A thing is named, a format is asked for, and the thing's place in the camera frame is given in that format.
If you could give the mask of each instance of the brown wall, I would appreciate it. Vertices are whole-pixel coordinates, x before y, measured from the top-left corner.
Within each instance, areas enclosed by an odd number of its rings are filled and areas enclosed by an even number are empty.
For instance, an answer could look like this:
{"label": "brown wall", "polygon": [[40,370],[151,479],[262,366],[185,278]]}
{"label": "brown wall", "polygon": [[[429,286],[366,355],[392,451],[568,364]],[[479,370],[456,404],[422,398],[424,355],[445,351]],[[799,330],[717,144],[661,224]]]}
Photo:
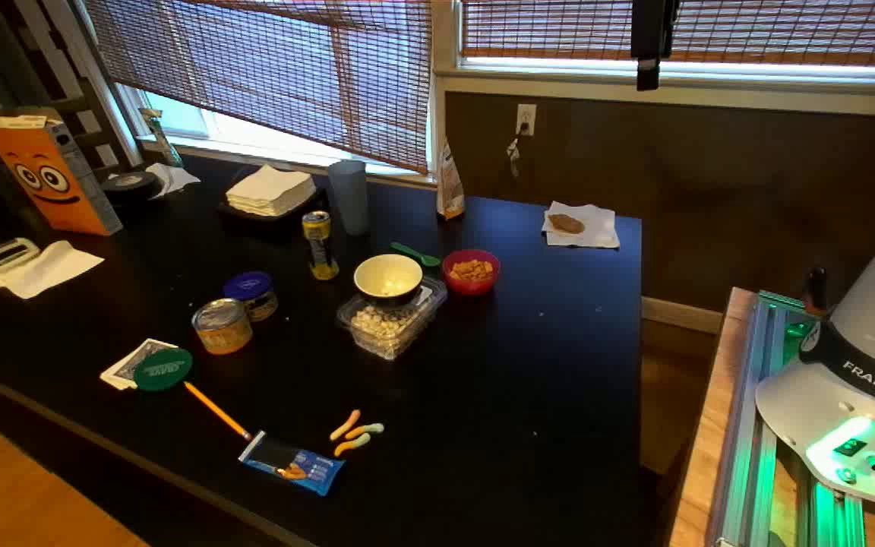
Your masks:
{"label": "brown wall", "polygon": [[875,117],[533,100],[513,180],[515,103],[445,98],[464,187],[641,216],[643,295],[724,310],[730,286],[796,295],[822,264],[841,298],[875,253]]}

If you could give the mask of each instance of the food container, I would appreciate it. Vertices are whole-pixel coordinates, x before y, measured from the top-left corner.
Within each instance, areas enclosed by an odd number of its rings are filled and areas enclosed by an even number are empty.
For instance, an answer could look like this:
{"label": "food container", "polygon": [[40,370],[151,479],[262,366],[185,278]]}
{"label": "food container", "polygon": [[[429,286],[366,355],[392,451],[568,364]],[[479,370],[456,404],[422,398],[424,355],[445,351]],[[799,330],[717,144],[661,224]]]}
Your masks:
{"label": "food container", "polygon": [[355,295],[337,310],[337,319],[355,347],[396,362],[430,326],[443,300],[445,286],[424,277],[411,300],[386,305]]}
{"label": "food container", "polygon": [[485,295],[496,287],[500,264],[485,250],[457,250],[443,257],[443,281],[456,295]]}
{"label": "food container", "polygon": [[252,322],[263,322],[280,310],[274,277],[263,271],[244,271],[231,277],[223,295],[239,300]]}
{"label": "food container", "polygon": [[228,355],[244,350],[252,340],[252,322],[239,300],[218,298],[202,305],[192,326],[208,355]]}

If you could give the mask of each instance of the green lid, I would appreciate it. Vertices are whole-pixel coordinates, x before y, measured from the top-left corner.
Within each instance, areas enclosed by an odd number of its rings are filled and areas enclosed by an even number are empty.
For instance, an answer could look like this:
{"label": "green lid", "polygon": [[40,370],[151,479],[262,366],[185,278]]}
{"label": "green lid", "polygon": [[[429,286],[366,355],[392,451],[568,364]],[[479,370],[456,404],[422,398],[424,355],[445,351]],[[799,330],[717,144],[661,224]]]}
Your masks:
{"label": "green lid", "polygon": [[134,366],[134,384],[138,393],[164,393],[173,390],[176,384],[182,384],[192,370],[192,351],[185,350],[162,350],[145,355],[136,366]]}

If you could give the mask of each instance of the pencil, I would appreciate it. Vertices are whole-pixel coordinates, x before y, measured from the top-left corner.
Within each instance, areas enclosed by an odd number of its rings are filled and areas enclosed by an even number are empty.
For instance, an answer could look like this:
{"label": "pencil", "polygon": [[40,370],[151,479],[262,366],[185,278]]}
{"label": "pencil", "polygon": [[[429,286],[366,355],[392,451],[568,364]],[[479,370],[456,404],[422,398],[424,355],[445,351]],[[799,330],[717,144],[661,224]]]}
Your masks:
{"label": "pencil", "polygon": [[252,434],[235,421],[218,404],[212,404],[195,384],[185,384],[185,390],[206,407],[212,409],[231,430],[238,430],[244,439],[249,439]]}

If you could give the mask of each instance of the black table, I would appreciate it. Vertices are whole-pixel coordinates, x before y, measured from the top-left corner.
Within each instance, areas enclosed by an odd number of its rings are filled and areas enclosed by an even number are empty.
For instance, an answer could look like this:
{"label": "black table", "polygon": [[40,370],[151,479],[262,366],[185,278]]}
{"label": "black table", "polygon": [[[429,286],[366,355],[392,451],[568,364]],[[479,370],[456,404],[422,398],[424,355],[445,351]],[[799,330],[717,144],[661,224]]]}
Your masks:
{"label": "black table", "polygon": [[[289,544],[634,544],[641,220],[622,247],[550,250],[540,207],[376,186],[369,239],[424,253],[485,247],[490,298],[448,298],[398,362],[352,347],[335,310],[342,277],[317,281],[299,237],[245,237],[215,203],[245,168],[206,182],[112,239],[72,237],[105,260],[32,300],[0,291],[0,393]],[[189,317],[238,271],[270,271],[280,314],[239,355],[208,357]],[[362,407],[386,434],[348,454],[328,499],[238,466],[244,439],[182,390],[114,393],[96,373],[144,336],[195,351],[192,378],[249,428],[332,451]]]}

